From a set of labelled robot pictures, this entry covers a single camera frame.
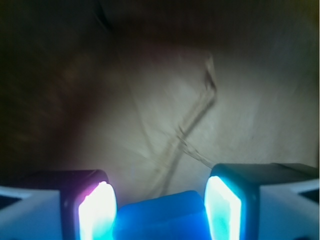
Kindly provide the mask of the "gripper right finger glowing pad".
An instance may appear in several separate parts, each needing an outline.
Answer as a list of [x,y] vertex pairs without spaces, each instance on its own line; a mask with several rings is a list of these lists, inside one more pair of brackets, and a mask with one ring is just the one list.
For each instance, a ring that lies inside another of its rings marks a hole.
[[216,164],[204,191],[213,240],[317,240],[319,170],[301,163]]

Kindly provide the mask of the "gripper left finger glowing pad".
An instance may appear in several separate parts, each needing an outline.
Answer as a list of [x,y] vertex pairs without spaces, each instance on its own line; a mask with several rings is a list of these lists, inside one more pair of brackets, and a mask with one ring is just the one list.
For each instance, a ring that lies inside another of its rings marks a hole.
[[112,240],[116,215],[99,169],[40,171],[0,188],[2,240]]

